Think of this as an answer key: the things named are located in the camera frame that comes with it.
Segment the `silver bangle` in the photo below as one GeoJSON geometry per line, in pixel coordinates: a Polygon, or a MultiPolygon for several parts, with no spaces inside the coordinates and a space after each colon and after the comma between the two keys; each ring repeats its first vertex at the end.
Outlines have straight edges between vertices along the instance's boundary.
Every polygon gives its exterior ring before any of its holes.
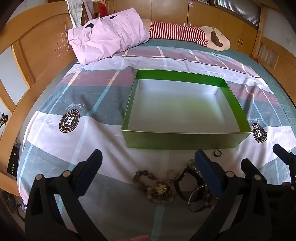
{"type": "Polygon", "coordinates": [[[205,209],[211,209],[213,207],[213,203],[214,196],[206,184],[195,188],[187,201],[189,211],[193,213],[201,212],[205,209]]]}

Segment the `black watch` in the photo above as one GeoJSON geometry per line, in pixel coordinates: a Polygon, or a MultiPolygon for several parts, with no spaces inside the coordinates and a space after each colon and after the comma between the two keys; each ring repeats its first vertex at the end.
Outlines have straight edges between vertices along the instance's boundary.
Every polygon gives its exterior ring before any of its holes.
{"type": "Polygon", "coordinates": [[[189,200],[191,193],[198,187],[205,185],[204,179],[199,171],[186,167],[173,181],[175,191],[185,202],[189,200]]]}

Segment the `gold clover brooch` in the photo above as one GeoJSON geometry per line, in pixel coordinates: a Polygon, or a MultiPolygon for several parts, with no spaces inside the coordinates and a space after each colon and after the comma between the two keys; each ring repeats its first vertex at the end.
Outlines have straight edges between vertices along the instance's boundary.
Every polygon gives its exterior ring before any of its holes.
{"type": "Polygon", "coordinates": [[[165,183],[158,183],[155,190],[159,196],[163,196],[169,189],[169,186],[165,183]]]}

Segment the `green crystal brooch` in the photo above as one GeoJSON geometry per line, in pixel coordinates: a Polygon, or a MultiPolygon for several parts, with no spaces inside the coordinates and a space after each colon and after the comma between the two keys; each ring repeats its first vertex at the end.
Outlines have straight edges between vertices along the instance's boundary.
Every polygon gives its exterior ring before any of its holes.
{"type": "Polygon", "coordinates": [[[199,172],[199,169],[197,168],[196,166],[196,163],[195,163],[195,159],[190,159],[188,162],[187,162],[187,167],[192,169],[193,171],[195,171],[196,173],[199,172]]]}

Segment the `wooden footboard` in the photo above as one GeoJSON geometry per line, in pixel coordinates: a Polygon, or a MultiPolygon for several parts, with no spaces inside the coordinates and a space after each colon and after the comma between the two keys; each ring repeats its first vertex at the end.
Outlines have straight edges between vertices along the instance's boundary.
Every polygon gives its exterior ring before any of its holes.
{"type": "Polygon", "coordinates": [[[280,44],[258,32],[252,57],[276,79],[290,100],[296,101],[295,56],[280,44]]]}

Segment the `plaid bed quilt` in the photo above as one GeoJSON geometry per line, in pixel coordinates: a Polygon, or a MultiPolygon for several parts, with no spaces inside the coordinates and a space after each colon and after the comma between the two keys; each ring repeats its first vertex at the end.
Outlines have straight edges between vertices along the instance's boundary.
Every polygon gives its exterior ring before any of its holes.
{"type": "Polygon", "coordinates": [[[237,97],[250,124],[267,138],[250,135],[216,158],[225,170],[240,174],[250,159],[270,184],[290,179],[288,167],[273,153],[274,144],[295,151],[295,132],[267,83],[249,66],[225,55],[140,45],[89,65],[75,64],[31,118],[17,180],[24,201],[38,174],[55,177],[72,170],[99,149],[103,163],[81,203],[108,240],[150,235],[153,240],[188,240],[210,213],[189,211],[180,198],[161,205],[133,184],[138,170],[163,178],[186,167],[193,151],[130,149],[121,133],[130,90],[138,69],[164,69],[222,77],[237,97]]]}

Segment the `green cardboard box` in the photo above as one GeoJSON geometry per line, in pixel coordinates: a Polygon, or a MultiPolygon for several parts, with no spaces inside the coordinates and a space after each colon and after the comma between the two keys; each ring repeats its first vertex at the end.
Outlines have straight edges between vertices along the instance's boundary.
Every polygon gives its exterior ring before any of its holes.
{"type": "Polygon", "coordinates": [[[251,128],[224,79],[140,69],[121,131],[130,148],[208,150],[238,146],[251,128]]]}

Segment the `striped plush doll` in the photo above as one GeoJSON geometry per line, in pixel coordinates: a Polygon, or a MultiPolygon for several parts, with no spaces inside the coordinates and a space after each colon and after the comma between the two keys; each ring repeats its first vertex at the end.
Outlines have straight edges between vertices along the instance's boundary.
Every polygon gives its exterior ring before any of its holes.
{"type": "Polygon", "coordinates": [[[215,27],[190,27],[148,19],[142,19],[142,21],[151,39],[194,42],[216,51],[229,50],[231,47],[228,38],[215,27]]]}

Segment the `wooden headboard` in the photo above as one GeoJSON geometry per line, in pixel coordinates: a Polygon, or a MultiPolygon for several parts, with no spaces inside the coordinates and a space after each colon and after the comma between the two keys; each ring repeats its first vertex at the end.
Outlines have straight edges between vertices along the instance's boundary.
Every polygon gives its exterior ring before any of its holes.
{"type": "Polygon", "coordinates": [[[14,103],[1,85],[1,101],[10,117],[1,134],[1,189],[18,196],[15,178],[7,169],[16,138],[29,111],[45,88],[72,61],[68,43],[72,28],[66,1],[28,9],[7,22],[1,31],[1,51],[11,48],[14,61],[28,90],[14,103]]]}

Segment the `pink pillow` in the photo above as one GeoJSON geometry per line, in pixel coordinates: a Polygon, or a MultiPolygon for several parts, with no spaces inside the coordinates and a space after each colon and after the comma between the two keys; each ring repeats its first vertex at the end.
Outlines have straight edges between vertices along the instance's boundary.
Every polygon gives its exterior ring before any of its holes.
{"type": "Polygon", "coordinates": [[[68,30],[68,42],[79,63],[87,65],[149,40],[151,20],[126,9],[68,30]]]}

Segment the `clothes on chair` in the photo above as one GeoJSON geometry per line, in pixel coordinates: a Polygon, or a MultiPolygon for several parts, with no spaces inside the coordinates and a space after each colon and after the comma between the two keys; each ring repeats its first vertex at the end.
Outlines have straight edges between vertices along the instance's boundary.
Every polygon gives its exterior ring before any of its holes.
{"type": "Polygon", "coordinates": [[[108,1],[66,1],[73,28],[89,20],[108,15],[108,1]]]}

